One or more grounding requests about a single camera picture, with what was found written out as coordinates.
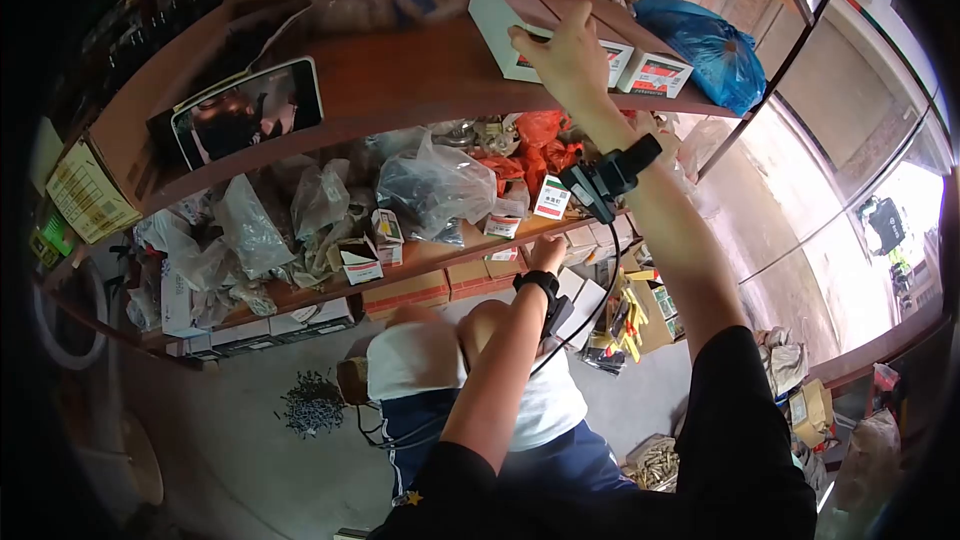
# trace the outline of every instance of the pile of screws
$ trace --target pile of screws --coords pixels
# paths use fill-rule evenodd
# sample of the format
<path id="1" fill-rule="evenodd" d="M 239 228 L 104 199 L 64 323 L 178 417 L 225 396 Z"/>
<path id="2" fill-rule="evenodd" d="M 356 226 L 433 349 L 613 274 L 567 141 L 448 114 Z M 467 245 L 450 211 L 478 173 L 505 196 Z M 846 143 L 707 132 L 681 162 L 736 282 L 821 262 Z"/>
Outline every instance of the pile of screws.
<path id="1" fill-rule="evenodd" d="M 643 490 L 676 492 L 680 456 L 670 436 L 654 434 L 627 455 L 623 474 Z"/>
<path id="2" fill-rule="evenodd" d="M 344 423 L 346 403 L 340 388 L 316 371 L 297 371 L 296 387 L 280 398 L 287 403 L 287 412 L 284 413 L 287 427 L 301 439 L 316 437 L 323 428 L 329 434 Z M 276 411 L 273 414 L 281 419 Z"/>

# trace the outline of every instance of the blue plastic bag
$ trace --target blue plastic bag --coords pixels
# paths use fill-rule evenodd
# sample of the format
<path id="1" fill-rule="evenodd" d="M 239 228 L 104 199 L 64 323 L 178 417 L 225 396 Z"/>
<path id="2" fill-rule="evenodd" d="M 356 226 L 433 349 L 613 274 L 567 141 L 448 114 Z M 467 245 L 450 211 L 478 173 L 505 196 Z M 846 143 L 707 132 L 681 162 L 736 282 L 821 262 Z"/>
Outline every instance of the blue plastic bag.
<path id="1" fill-rule="evenodd" d="M 691 78 L 713 102 L 738 117 L 763 98 L 767 79 L 753 36 L 686 0 L 638 0 L 636 22 L 693 65 Z"/>

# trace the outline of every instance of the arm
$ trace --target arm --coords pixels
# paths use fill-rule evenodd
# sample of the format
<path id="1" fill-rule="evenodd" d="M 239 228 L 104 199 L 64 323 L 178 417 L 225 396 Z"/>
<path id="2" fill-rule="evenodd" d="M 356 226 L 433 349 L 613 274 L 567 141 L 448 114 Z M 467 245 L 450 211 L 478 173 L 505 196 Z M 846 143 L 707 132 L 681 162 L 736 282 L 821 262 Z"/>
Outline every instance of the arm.
<path id="1" fill-rule="evenodd" d="M 531 270 L 557 274 L 567 246 L 562 237 L 536 240 Z M 507 316 L 497 325 L 476 366 L 466 378 L 441 441 L 466 447 L 500 471 L 517 424 L 523 388 L 540 345 L 547 298 L 542 289 L 526 283 L 516 294 Z"/>
<path id="2" fill-rule="evenodd" d="M 580 1 L 546 43 L 534 42 L 518 27 L 510 29 L 510 38 L 597 148 L 626 150 L 638 139 L 637 132 L 607 96 L 607 54 L 597 41 L 590 13 L 590 3 Z M 637 175 L 636 188 L 626 201 L 683 313 L 694 361 L 718 332 L 746 324 L 727 258 L 710 228 L 657 162 Z"/>

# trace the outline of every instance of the red plastic bag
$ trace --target red plastic bag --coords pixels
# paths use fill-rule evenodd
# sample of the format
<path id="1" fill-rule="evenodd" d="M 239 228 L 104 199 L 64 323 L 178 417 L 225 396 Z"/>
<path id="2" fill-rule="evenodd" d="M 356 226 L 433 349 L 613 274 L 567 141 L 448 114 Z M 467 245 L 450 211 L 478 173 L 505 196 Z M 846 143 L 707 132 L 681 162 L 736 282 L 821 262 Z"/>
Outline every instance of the red plastic bag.
<path id="1" fill-rule="evenodd" d="M 496 195 L 500 198 L 507 190 L 507 180 L 516 180 L 523 178 L 523 165 L 519 159 L 508 159 L 507 157 L 486 157 L 479 159 L 480 163 L 493 170 L 496 174 Z"/>
<path id="2" fill-rule="evenodd" d="M 564 144 L 558 139 L 550 140 L 543 148 L 543 156 L 546 158 L 547 170 L 550 174 L 559 174 L 560 170 L 568 168 L 577 162 L 577 151 L 583 154 L 584 144 L 582 142 L 571 142 Z"/>
<path id="3" fill-rule="evenodd" d="M 563 111 L 530 111 L 517 117 L 516 131 L 520 135 L 520 148 L 528 150 L 546 147 L 551 140 L 556 140 L 561 129 L 570 127 L 568 120 L 561 126 L 563 118 Z"/>
<path id="4" fill-rule="evenodd" d="M 546 161 L 538 148 L 528 148 L 524 153 L 524 169 L 526 173 L 527 189 L 530 190 L 530 204 L 537 202 L 540 195 L 540 186 L 546 177 Z"/>

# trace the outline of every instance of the navy shorts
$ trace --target navy shorts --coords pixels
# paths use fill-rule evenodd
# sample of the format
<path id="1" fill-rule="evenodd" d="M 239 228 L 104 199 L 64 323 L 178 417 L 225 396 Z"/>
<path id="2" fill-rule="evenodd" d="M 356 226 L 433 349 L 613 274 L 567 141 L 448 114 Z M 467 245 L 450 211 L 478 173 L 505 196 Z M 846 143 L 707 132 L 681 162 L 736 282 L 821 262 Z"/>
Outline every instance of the navy shorts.
<path id="1" fill-rule="evenodd" d="M 410 446 L 389 450 L 393 467 L 393 497 L 409 487 L 430 449 L 436 444 L 458 388 L 430 390 L 412 396 L 385 400 L 380 405 L 384 438 Z M 502 490 L 570 495 L 605 490 L 639 491 L 620 473 L 603 436 L 583 420 L 570 431 L 530 450 L 508 452 L 498 475 Z"/>

